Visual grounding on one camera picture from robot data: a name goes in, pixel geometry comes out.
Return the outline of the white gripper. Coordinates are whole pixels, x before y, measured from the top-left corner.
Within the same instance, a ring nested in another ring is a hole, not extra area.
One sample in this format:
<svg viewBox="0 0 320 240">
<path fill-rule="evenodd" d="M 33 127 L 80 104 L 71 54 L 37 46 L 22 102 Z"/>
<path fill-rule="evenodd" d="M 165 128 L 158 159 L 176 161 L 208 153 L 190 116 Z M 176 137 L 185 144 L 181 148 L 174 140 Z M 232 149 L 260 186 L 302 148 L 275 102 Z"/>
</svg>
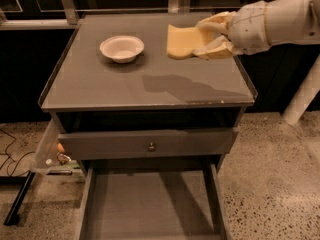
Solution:
<svg viewBox="0 0 320 240">
<path fill-rule="evenodd" d="M 228 35 L 220 36 L 193 54 L 201 59 L 225 59 L 238 54 L 252 55 L 270 49 L 265 26 L 267 3 L 248 4 L 237 12 L 221 12 L 200 20 L 196 27 Z"/>
</svg>

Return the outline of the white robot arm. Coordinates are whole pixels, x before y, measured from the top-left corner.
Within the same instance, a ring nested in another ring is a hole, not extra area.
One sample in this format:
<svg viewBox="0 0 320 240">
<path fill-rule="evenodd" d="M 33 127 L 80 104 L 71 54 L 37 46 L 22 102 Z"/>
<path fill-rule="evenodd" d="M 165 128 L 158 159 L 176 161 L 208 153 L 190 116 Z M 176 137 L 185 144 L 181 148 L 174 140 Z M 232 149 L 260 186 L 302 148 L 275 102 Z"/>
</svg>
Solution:
<svg viewBox="0 0 320 240">
<path fill-rule="evenodd" d="M 282 44 L 320 43 L 320 0 L 259 1 L 197 23 L 219 34 L 193 54 L 202 59 L 252 55 Z"/>
</svg>

